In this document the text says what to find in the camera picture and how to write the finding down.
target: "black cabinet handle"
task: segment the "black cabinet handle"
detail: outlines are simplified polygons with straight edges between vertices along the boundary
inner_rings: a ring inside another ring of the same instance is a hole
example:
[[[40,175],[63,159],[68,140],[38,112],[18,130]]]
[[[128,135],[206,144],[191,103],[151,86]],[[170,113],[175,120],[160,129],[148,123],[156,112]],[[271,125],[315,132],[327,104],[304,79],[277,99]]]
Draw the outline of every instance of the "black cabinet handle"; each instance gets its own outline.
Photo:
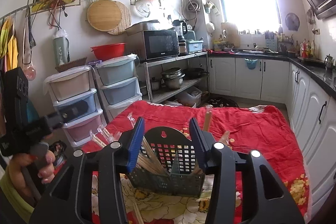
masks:
[[[322,111],[323,111],[323,108],[325,107],[325,106],[327,106],[327,101],[325,101],[325,103],[324,103],[324,105],[322,106],[322,108],[321,108],[321,112],[320,112],[320,115],[319,115],[319,123],[321,124],[321,115],[322,115]]]

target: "human hand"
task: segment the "human hand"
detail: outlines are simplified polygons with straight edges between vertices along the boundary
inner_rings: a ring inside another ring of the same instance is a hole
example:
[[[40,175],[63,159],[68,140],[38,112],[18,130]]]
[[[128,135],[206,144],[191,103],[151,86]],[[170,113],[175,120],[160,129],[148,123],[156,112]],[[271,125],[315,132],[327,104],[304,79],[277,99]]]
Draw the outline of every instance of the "human hand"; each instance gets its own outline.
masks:
[[[38,172],[38,177],[41,178],[43,184],[50,183],[55,177],[53,166],[55,155],[48,150],[45,157],[48,165],[41,168]],[[28,203],[30,203],[33,195],[25,182],[21,168],[32,164],[36,159],[36,156],[20,153],[13,156],[8,166],[9,176],[14,188],[18,194]]]

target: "black plastic basket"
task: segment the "black plastic basket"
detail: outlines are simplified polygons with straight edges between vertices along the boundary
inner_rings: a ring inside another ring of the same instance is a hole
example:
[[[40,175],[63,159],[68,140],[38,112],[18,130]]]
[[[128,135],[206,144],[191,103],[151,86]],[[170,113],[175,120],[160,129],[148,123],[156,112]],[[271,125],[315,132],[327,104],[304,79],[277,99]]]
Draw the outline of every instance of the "black plastic basket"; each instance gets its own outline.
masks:
[[[191,140],[170,127],[155,127],[145,134],[147,142],[169,175],[154,175],[140,168],[128,175],[134,188],[165,195],[198,198],[204,182],[204,174],[191,175],[197,163]]]

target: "round cutting board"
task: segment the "round cutting board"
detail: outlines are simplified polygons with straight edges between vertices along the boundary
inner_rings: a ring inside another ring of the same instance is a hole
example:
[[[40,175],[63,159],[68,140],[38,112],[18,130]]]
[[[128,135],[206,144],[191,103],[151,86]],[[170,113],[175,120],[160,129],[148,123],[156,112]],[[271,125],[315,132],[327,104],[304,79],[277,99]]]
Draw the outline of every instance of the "round cutting board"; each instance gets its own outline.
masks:
[[[115,1],[115,3],[121,11],[121,21],[115,29],[108,33],[118,35],[124,33],[132,25],[132,17],[129,9],[123,3],[119,1]]]
[[[97,0],[88,8],[87,20],[99,31],[112,31],[121,21],[121,11],[112,0]]]

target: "microwave door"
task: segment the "microwave door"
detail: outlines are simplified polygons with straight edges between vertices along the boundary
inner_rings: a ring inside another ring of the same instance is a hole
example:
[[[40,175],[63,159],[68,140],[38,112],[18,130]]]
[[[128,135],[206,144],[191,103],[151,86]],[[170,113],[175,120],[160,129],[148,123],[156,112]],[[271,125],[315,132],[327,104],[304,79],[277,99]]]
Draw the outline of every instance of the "microwave door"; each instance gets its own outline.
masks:
[[[176,31],[144,31],[147,59],[164,58],[179,54]]]

